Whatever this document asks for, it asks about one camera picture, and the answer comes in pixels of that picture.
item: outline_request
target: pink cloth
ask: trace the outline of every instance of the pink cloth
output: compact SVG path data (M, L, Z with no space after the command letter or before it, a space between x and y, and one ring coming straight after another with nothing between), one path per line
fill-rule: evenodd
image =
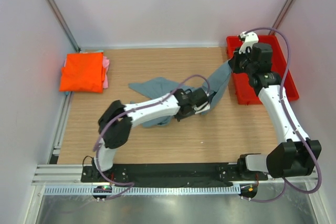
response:
M109 82L107 80L107 71L109 70L109 65L110 65L110 60L106 56L103 56L103 68L106 69L105 80L103 82L103 89L107 89L109 87Z

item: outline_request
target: wooden tabletop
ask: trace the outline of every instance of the wooden tabletop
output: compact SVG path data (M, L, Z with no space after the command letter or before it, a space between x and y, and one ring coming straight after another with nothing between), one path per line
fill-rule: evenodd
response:
M103 94L75 93L58 164L81 164L98 137L98 119L115 100L142 102L146 97L128 88L131 82L155 77L181 82L192 74L208 77L226 60L223 48L106 50L109 87ZM187 85L199 87L200 78ZM133 128L119 148L115 163L236 162L240 154L268 154L277 145L263 105L238 105L232 80L221 101L207 115L194 115L167 126Z

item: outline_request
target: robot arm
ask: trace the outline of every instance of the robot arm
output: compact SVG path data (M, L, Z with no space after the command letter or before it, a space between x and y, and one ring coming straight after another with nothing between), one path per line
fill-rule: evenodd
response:
M164 100L168 95L134 104L123 105L120 100L112 102L98 121L99 133L114 117L126 111L129 111L129 113L122 117L121 120L113 123L100 140L99 165L103 172L112 168L113 158L117 149L127 142L133 127L163 116L174 116L180 121L210 109L209 96L202 88L195 91L178 89L168 99ZM147 108L134 110L143 106Z
M281 77L278 73L271 71L271 45L259 43L255 33L242 33L239 38L244 43L235 50L229 64L233 73L248 75L249 85L254 89L271 118L279 144L268 155L242 155L238 160L241 170L260 171L270 174L273 178L310 175L314 163L296 132L299 131L306 139L316 158L321 152L321 145L318 140L309 139L295 117L287 100L285 89L283 89L283 101L296 128L293 129L289 123L280 103Z

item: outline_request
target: metal floor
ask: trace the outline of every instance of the metal floor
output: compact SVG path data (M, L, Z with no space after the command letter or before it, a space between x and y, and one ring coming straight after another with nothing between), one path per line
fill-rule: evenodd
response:
M258 199L275 197L282 187L282 183L260 184ZM309 196L291 188L279 200L266 204L240 200L236 195L125 196L106 202L92 199L92 196L44 196L36 223L318 223ZM73 210L70 214L62 213Z

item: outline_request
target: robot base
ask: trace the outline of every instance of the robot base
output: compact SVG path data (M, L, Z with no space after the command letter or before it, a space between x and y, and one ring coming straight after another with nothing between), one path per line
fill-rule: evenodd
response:
M135 187L179 188L179 187L229 187L234 181L267 180L261 172L244 173L237 164L199 163L199 164L114 164L104 174L113 181L135 182ZM84 166L81 182L106 182L95 165Z

